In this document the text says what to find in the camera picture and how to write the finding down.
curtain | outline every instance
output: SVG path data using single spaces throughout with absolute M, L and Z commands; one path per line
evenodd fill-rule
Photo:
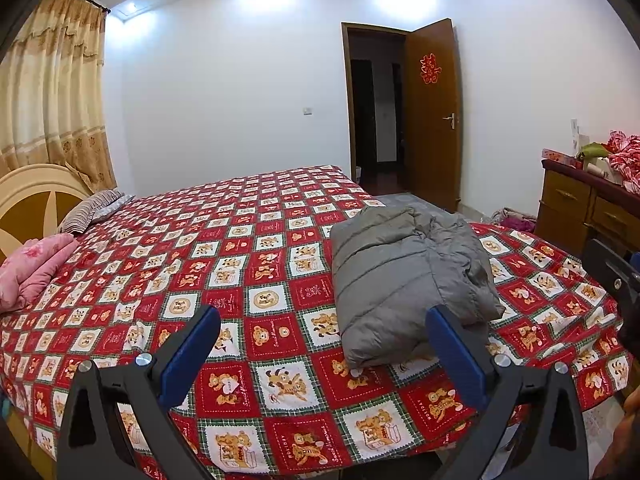
M 93 191 L 116 186 L 102 115 L 106 12 L 42 0 L 0 63 L 0 177 L 66 166 Z

pink blanket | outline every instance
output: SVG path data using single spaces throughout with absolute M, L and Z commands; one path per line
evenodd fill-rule
M 0 313 L 32 303 L 77 248 L 73 235 L 57 234 L 14 251 L 0 267 Z

gray down jacket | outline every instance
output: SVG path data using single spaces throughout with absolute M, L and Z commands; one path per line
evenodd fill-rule
M 504 307 L 489 257 L 462 216 L 366 207 L 331 230 L 335 307 L 347 365 L 432 357 L 424 319 L 444 304 L 486 337 Z

dresser drawer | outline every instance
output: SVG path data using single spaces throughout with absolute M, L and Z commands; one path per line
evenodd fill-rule
M 540 204 L 536 236 L 581 258 L 588 233 L 589 229 L 583 222 Z
M 545 173 L 542 203 L 577 221 L 584 222 L 591 187 L 555 171 Z
M 620 206 L 597 197 L 591 221 L 597 228 L 615 234 L 636 249 L 640 248 L 640 219 Z

wooden dresser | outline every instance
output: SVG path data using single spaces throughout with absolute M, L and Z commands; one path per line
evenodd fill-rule
M 536 235 L 581 258 L 586 241 L 597 237 L 621 256 L 640 251 L 640 196 L 559 162 L 543 160 L 545 184 Z M 633 363 L 630 394 L 640 384 Z

